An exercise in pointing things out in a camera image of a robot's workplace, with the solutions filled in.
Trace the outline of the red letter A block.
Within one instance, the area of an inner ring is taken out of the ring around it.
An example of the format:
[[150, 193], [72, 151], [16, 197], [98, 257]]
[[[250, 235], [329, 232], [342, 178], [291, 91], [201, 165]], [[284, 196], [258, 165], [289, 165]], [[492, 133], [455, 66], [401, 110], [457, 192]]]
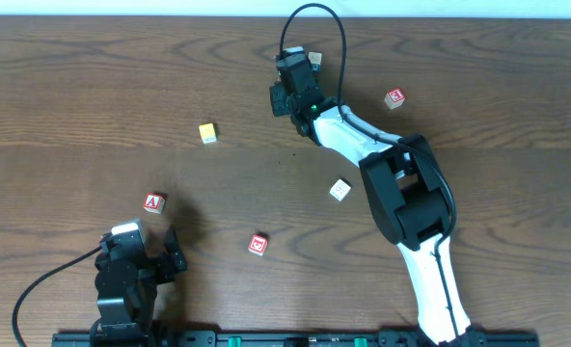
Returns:
[[163, 195], [150, 193], [145, 197], [143, 208], [150, 213], [161, 214], [164, 209], [165, 202], [166, 199]]

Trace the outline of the red block turning blue 2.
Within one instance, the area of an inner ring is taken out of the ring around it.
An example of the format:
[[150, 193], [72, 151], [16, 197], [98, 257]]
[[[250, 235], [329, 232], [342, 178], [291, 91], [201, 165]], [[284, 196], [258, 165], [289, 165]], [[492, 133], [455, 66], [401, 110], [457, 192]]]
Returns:
[[403, 90], [401, 88], [394, 88], [390, 91], [387, 91], [384, 101], [387, 107], [393, 110], [397, 107], [400, 107], [404, 103], [405, 99], [406, 97]]

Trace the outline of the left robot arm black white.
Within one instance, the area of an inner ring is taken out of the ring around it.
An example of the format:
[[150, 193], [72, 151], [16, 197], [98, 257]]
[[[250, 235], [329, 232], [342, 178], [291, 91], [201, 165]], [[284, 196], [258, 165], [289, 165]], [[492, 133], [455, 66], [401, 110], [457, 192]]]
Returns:
[[157, 287], [187, 270], [187, 262], [170, 226], [164, 252], [147, 255], [139, 221], [115, 226], [99, 242], [95, 260], [97, 308], [100, 318], [90, 328], [91, 346], [158, 346], [162, 329], [153, 321]]

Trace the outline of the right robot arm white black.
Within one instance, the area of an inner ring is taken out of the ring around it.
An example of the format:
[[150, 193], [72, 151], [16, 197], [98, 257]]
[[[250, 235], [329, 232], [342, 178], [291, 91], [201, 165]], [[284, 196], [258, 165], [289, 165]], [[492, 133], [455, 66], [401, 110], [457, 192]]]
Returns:
[[429, 143], [421, 135], [381, 131], [325, 96], [300, 47], [279, 54], [276, 69], [280, 79], [270, 88], [274, 115], [290, 117], [301, 136], [359, 168], [374, 222], [404, 257], [422, 333], [435, 345], [457, 341], [471, 321], [449, 255], [455, 202]]

